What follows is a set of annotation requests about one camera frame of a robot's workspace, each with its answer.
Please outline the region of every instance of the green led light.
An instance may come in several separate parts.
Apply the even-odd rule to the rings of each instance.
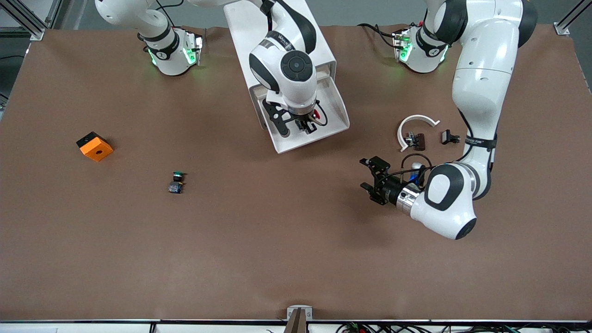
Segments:
[[[444,48],[444,51],[442,51],[442,57],[440,58],[440,62],[444,61],[444,58],[446,57],[446,51],[448,51],[448,46],[446,46]]]
[[[183,54],[185,55],[185,57],[187,58],[187,62],[190,65],[195,64],[195,62],[197,61],[195,59],[195,52],[193,52],[192,50],[187,50],[187,49],[183,49]]]
[[[152,58],[152,63],[157,66],[156,64],[156,60],[154,60],[154,56],[152,55],[152,52],[150,51],[150,49],[148,49],[148,54],[150,55],[150,57]]]
[[[407,46],[403,48],[403,50],[401,51],[402,62],[406,62],[407,59],[409,59],[409,54],[411,53],[411,50],[413,50],[413,44],[411,43],[407,44]]]

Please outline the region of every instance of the black connector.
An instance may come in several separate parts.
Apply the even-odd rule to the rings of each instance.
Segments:
[[[460,135],[452,135],[450,133],[450,130],[445,130],[444,132],[442,132],[442,144],[443,145],[446,145],[449,142],[459,143],[460,141],[461,141]]]

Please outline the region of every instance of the velcro strap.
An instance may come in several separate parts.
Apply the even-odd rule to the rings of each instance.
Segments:
[[[467,136],[465,139],[465,143],[470,146],[487,148],[487,151],[489,152],[496,147],[497,140],[485,140]]]
[[[173,52],[177,49],[177,47],[179,47],[179,35],[177,35],[177,33],[175,33],[175,38],[173,39],[173,42],[165,47],[164,49],[153,49],[152,47],[148,47],[148,49],[150,50],[150,52],[152,53],[153,56],[157,57],[160,60],[169,60],[170,59],[170,55],[173,54]]]
[[[420,49],[422,49],[425,53],[427,57],[437,57],[440,55],[440,53],[442,51],[444,51],[446,49],[446,47],[448,45],[446,44],[442,44],[440,46],[434,46],[428,42],[426,42],[421,34],[421,30],[417,31],[417,45],[419,46]]]
[[[431,39],[433,39],[433,40],[439,40],[439,39],[438,39],[438,37],[436,37],[436,35],[434,35],[434,34],[433,34],[431,31],[429,31],[429,30],[426,28],[426,22],[425,22],[425,21],[423,22],[422,29],[423,29],[423,32],[424,32],[424,33],[425,33],[425,34],[426,34],[428,37],[430,37]]]

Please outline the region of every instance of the brown table surface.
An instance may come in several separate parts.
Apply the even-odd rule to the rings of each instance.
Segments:
[[[439,133],[466,131],[461,48],[419,75],[367,29],[322,30],[351,128],[282,155],[227,29],[179,77],[133,31],[33,43],[0,122],[0,319],[269,319],[295,303],[320,319],[590,319],[592,98],[572,41],[540,25],[520,49],[491,192],[450,241],[368,200],[358,161],[397,169],[416,113],[442,121],[405,128],[434,162],[460,156]],[[90,131],[115,147],[100,163],[76,147]]]

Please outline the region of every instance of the floor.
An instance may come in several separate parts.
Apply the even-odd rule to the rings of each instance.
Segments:
[[[539,13],[539,23],[560,20],[578,0],[532,0]],[[161,0],[163,5],[175,4],[178,0]],[[117,29],[105,22],[95,9],[94,0],[70,0],[64,8],[61,22],[63,29],[110,30]],[[379,25],[409,23],[423,18],[425,4],[421,0],[310,0],[308,1],[319,25],[356,25],[372,23]],[[200,8],[187,2],[167,9],[176,25],[193,27],[227,27],[220,7]],[[576,54],[584,76],[592,78],[592,9],[583,13],[570,27]],[[28,39],[0,38],[0,58],[24,55]],[[9,96],[16,80],[22,58],[0,59],[0,93]]]

